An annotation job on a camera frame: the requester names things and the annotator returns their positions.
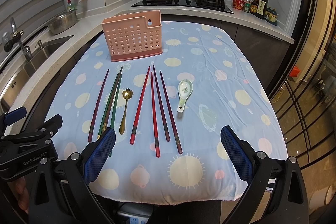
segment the red bag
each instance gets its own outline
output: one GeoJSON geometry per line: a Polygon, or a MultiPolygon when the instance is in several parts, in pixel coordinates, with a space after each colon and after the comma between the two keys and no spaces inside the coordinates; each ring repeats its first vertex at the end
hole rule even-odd
{"type": "Polygon", "coordinates": [[[291,73],[289,74],[290,77],[297,77],[297,75],[299,74],[301,70],[297,67],[294,66],[294,68],[292,69],[291,73]]]}

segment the kitchen sink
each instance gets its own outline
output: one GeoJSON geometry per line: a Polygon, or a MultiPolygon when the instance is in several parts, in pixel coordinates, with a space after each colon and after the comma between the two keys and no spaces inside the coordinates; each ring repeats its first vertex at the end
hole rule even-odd
{"type": "Polygon", "coordinates": [[[42,49],[38,49],[33,53],[33,58],[29,62],[24,62],[16,70],[0,94],[0,114],[7,112],[11,108],[14,100],[29,78],[32,77],[35,71],[50,55],[71,37],[72,35],[45,42],[42,49]]]}

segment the blue tablecloth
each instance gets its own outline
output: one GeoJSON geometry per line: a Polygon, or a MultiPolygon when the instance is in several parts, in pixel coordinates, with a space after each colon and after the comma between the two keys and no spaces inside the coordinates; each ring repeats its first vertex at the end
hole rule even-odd
{"type": "Polygon", "coordinates": [[[70,72],[51,105],[47,119],[59,113],[63,126],[52,138],[59,159],[81,152],[88,144],[93,110],[107,69],[110,69],[95,123],[97,139],[106,100],[120,67],[121,88],[115,118],[116,144],[90,188],[118,201],[177,204],[194,200],[234,200],[247,183],[240,180],[220,140],[222,127],[230,125],[240,139],[271,158],[285,160],[282,132],[250,63],[221,29],[187,22],[162,23],[161,55],[126,62],[111,62],[104,35],[87,50],[70,72]],[[135,144],[130,133],[144,77],[154,64],[159,79],[170,142],[166,142],[156,97],[161,157],[156,158],[152,125],[150,79],[144,94],[135,144]],[[177,153],[166,100],[160,81],[162,70],[183,154],[177,153]],[[177,115],[177,86],[193,82],[194,91],[182,117],[177,115]],[[122,90],[134,95],[128,102],[126,130],[119,134],[125,99],[122,90]]]}

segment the gas stove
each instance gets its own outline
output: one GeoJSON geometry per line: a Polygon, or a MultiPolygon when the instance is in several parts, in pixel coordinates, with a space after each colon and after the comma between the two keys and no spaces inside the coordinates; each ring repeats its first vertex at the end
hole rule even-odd
{"type": "Polygon", "coordinates": [[[234,12],[225,5],[224,0],[142,0],[133,4],[132,7],[151,5],[197,7],[234,14],[234,12]]]}

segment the metal screw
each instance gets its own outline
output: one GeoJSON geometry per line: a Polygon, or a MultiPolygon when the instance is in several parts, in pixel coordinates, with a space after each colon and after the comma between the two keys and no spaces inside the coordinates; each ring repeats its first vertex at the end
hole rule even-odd
{"type": "Polygon", "coordinates": [[[289,161],[290,161],[291,163],[296,163],[296,158],[293,157],[293,156],[290,156],[290,157],[289,157],[289,161]]]}
{"type": "Polygon", "coordinates": [[[78,153],[73,153],[70,156],[70,159],[72,159],[72,160],[77,160],[78,158],[79,158],[79,154],[78,153]]]}
{"type": "Polygon", "coordinates": [[[42,160],[40,160],[40,163],[41,163],[41,164],[46,164],[46,163],[47,163],[47,161],[48,161],[48,159],[47,159],[47,158],[43,158],[42,160]]]}
{"type": "Polygon", "coordinates": [[[264,158],[266,158],[266,154],[265,154],[264,152],[262,152],[262,151],[259,151],[259,152],[257,153],[257,156],[258,156],[258,158],[260,158],[260,159],[264,159],[264,158]]]}

